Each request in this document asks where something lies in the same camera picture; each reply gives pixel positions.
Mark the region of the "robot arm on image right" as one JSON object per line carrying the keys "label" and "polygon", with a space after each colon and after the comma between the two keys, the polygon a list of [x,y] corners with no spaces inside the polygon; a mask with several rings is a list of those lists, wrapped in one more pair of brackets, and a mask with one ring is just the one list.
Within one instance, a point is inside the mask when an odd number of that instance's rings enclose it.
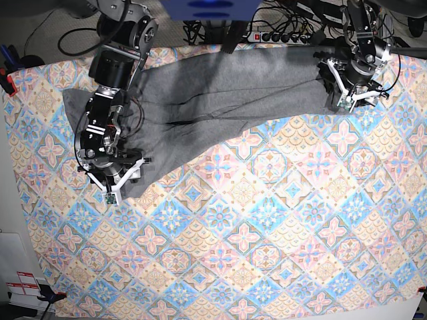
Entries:
{"label": "robot arm on image right", "polygon": [[329,94],[329,110],[353,111],[355,107],[369,103],[369,99],[389,98],[393,86],[383,88],[373,76],[398,52],[396,44],[390,44],[376,35],[376,19],[368,10],[371,6],[363,1],[349,1],[341,11],[346,16],[343,31],[346,46],[334,53],[314,53],[318,59],[319,75]]}

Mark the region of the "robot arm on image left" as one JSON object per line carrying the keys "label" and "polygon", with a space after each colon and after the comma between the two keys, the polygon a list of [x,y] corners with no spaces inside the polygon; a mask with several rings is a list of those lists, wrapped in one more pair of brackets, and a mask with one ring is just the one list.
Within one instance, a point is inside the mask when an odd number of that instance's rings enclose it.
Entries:
{"label": "robot arm on image left", "polygon": [[121,121],[130,106],[130,89],[149,56],[158,24],[149,9],[135,1],[91,1],[101,13],[95,31],[100,42],[89,76],[98,87],[75,128],[73,148],[78,171],[98,186],[106,205],[121,203],[121,188],[141,177],[151,160],[125,140],[136,133]]}

